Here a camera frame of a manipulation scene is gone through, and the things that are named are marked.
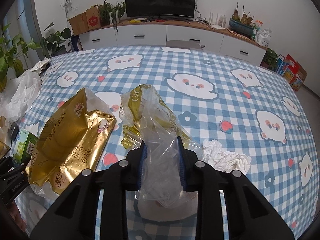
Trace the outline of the left hand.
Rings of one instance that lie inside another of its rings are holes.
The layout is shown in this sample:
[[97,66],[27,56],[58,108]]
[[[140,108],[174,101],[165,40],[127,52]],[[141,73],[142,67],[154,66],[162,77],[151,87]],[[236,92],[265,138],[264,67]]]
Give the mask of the left hand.
[[12,201],[8,205],[4,205],[1,202],[1,233],[8,229],[7,223],[3,220],[3,214],[7,213],[10,215],[11,220],[20,228],[20,230],[25,233],[26,223],[22,219],[20,211],[16,205],[15,201]]

